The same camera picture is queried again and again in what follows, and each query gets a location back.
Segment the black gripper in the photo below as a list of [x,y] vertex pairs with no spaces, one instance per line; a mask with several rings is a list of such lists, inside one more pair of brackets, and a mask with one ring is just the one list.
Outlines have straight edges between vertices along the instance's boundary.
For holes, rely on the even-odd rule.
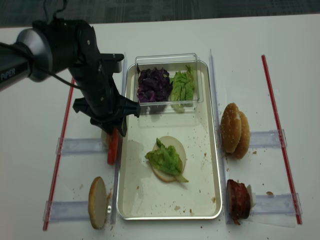
[[82,112],[90,117],[90,123],[108,134],[116,129],[123,137],[126,135],[127,116],[140,116],[141,107],[121,95],[113,79],[115,63],[100,62],[97,68],[86,64],[72,67],[72,77],[80,87],[83,98],[74,100],[75,112]]

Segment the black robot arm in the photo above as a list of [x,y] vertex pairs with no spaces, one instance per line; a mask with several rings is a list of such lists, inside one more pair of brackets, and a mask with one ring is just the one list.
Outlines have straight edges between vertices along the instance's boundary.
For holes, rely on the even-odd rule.
[[71,86],[82,92],[73,103],[74,111],[108,134],[118,130],[125,136],[127,116],[138,117],[141,108],[121,95],[114,82],[113,74],[121,71],[124,58],[121,53],[101,53],[94,28],[84,20],[36,20],[15,43],[0,45],[0,88],[25,78],[39,83],[68,70],[74,79]]

